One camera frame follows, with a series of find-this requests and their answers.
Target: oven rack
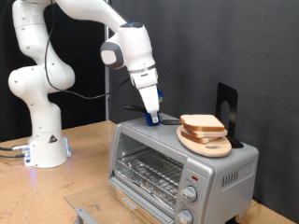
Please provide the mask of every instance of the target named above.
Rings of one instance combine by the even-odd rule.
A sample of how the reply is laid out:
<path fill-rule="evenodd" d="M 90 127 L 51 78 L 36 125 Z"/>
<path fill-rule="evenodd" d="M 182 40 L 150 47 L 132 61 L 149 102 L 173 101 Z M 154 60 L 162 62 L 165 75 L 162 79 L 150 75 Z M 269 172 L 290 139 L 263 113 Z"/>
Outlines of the oven rack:
<path fill-rule="evenodd" d="M 174 209 L 183 165 L 152 148 L 118 160 L 122 175 Z"/>

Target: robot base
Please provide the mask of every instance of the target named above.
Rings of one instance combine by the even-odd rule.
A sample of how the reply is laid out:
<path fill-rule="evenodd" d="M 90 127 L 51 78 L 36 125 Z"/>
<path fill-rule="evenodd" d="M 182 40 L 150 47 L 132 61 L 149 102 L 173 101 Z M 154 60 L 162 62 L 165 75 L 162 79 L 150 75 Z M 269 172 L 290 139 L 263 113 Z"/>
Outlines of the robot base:
<path fill-rule="evenodd" d="M 52 168 L 64 164 L 70 156 L 67 139 L 62 135 L 62 130 L 33 133 L 28 144 L 30 156 L 24 158 L 25 166 Z"/>

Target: red indicator light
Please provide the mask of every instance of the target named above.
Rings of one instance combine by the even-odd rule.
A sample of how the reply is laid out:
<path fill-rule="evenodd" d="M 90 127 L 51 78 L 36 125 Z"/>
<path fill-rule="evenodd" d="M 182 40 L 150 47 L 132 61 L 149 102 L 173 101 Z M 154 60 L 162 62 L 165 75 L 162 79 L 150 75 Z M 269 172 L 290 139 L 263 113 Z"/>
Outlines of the red indicator light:
<path fill-rule="evenodd" d="M 192 179 L 195 180 L 195 181 L 198 181 L 198 178 L 194 175 L 192 176 Z"/>

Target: wooden table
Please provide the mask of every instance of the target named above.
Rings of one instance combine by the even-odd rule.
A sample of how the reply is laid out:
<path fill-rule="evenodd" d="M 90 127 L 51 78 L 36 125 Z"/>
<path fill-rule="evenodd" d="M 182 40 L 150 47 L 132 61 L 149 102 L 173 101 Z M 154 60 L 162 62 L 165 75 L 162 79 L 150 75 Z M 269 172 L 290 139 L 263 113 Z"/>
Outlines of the wooden table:
<path fill-rule="evenodd" d="M 56 168 L 25 167 L 23 159 L 0 158 L 0 223 L 73 224 L 77 215 L 64 196 L 93 188 L 107 180 L 114 128 L 113 122 L 103 121 L 63 130 L 72 156 Z M 1 143 L 0 147 L 21 145 L 26 141 L 27 138 L 8 141 Z M 1 151 L 2 155 L 13 153 Z M 242 224 L 294 223 L 256 202 L 238 221 Z"/>

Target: black stand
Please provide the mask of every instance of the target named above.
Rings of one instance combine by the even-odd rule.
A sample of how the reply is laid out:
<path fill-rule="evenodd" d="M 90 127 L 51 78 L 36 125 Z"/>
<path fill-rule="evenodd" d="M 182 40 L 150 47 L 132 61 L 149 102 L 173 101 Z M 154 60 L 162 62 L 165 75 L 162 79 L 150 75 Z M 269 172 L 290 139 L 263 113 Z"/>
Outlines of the black stand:
<path fill-rule="evenodd" d="M 226 101 L 230 106 L 230 121 L 227 139 L 231 142 L 232 148 L 244 147 L 242 143 L 235 139 L 235 121 L 237 109 L 237 91 L 223 83 L 218 84 L 217 103 L 216 103 L 216 117 L 221 120 L 222 103 Z"/>

